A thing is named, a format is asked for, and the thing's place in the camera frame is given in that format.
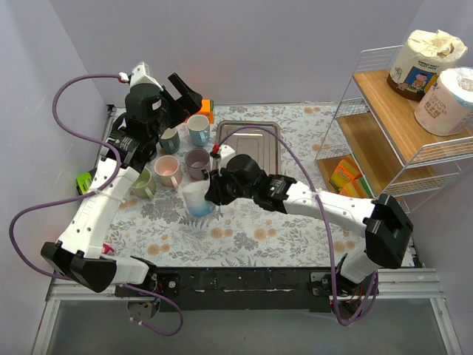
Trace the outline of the pink mug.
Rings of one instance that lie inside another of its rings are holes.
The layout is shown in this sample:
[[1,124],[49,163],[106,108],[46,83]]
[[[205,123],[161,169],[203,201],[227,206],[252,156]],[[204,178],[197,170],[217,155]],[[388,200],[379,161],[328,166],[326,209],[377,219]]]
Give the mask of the pink mug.
[[180,162],[172,155],[164,155],[154,163],[158,182],[165,187],[178,189],[183,180]]

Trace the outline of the green mug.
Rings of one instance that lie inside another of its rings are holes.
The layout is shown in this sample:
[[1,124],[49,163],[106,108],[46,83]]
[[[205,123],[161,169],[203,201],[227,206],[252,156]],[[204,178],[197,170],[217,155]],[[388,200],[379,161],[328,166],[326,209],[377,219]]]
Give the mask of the green mug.
[[132,184],[131,191],[141,199],[152,200],[156,193],[156,182],[149,169],[144,168],[138,179]]

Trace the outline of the purple mug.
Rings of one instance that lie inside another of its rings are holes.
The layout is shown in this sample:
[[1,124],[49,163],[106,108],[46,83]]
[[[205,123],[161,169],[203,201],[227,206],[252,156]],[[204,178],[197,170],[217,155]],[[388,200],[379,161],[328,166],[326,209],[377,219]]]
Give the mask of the purple mug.
[[210,155],[203,148],[189,150],[185,156],[187,172],[195,180],[205,180],[211,169]]

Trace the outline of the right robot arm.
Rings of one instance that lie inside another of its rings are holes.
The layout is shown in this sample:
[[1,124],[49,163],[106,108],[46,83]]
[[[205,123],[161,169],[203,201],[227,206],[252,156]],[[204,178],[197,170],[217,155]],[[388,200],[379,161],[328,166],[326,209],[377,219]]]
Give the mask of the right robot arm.
[[327,219],[364,238],[362,247],[336,264],[328,282],[331,289],[351,294],[380,268],[401,267],[413,224],[393,196],[382,194],[371,200],[313,192],[292,177],[267,174],[249,155],[230,151],[211,157],[217,167],[208,174],[207,201],[223,206],[246,198],[265,211]]

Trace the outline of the light blue faceted mug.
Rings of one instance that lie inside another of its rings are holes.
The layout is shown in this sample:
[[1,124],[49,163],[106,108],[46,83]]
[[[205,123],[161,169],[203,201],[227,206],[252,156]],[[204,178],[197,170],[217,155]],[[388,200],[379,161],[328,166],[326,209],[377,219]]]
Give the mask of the light blue faceted mug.
[[191,141],[196,146],[206,146],[210,141],[210,121],[204,115],[192,115],[187,120]]

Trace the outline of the dark grey mug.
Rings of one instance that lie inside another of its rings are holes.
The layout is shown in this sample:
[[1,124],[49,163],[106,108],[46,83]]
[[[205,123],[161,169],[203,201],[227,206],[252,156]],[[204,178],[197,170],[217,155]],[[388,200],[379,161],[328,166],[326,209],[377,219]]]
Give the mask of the dark grey mug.
[[167,129],[159,139],[159,145],[166,154],[174,154],[180,148],[180,136],[177,128]]

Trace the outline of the blue white mug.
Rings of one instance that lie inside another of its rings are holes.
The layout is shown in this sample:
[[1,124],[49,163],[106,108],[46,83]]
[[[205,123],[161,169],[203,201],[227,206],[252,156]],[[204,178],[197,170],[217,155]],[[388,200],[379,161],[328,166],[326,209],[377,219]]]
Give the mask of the blue white mug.
[[205,217],[212,213],[214,204],[205,199],[210,182],[200,180],[186,185],[183,190],[183,198],[189,213],[194,217]]

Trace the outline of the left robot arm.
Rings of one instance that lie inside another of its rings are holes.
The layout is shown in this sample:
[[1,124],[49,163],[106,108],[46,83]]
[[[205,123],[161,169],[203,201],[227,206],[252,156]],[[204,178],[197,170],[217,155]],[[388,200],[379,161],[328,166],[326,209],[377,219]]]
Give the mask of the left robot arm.
[[173,98],[165,87],[139,69],[129,80],[126,111],[112,124],[90,189],[71,223],[54,243],[46,242],[41,256],[61,276],[102,292],[109,285],[131,283],[148,296],[157,287],[152,263],[137,257],[106,256],[106,233],[120,204],[146,164],[156,157],[163,133],[200,111],[203,97],[177,73],[169,76],[180,94]]

